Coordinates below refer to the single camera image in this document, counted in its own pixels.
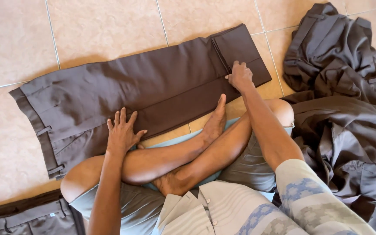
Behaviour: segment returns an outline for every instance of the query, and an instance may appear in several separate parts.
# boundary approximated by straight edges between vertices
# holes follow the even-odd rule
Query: knee
[[[104,156],[95,156],[74,166],[62,179],[60,191],[71,202],[98,184]]]
[[[282,99],[269,100],[272,112],[284,127],[291,127],[294,123],[294,110],[291,105]]]

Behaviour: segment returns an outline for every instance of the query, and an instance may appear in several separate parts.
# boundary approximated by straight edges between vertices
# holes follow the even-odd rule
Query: tile floor
[[[372,22],[376,0],[331,0],[342,14]],[[325,0],[0,0],[0,204],[53,190],[29,121],[8,92],[39,75],[175,45],[245,23],[273,80],[264,98],[293,91],[282,60],[301,17]],[[228,118],[245,112],[241,99]],[[207,116],[144,142],[153,145],[201,129]]]

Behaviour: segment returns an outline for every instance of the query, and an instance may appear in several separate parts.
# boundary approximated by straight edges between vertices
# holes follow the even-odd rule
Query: gray shorts
[[[292,128],[285,130],[291,134]],[[222,170],[218,179],[246,185],[258,191],[273,190],[275,173],[264,160],[253,132],[245,150],[235,162]],[[98,186],[93,187],[70,203],[87,220],[97,189]],[[121,183],[121,234],[151,234],[164,202],[165,197],[158,191]]]

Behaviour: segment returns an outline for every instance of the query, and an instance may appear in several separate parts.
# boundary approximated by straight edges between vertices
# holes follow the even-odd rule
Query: sleeve
[[[356,213],[337,199],[304,162],[290,159],[276,171],[285,213],[311,235],[375,235]]]

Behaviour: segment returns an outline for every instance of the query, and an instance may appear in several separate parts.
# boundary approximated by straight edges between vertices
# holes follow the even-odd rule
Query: waistband
[[[65,212],[69,214],[68,203],[65,199],[60,199],[41,206],[36,206],[18,214],[0,217],[0,230],[6,229],[8,232],[10,227],[14,227],[50,214],[58,214],[63,218],[66,216]]]

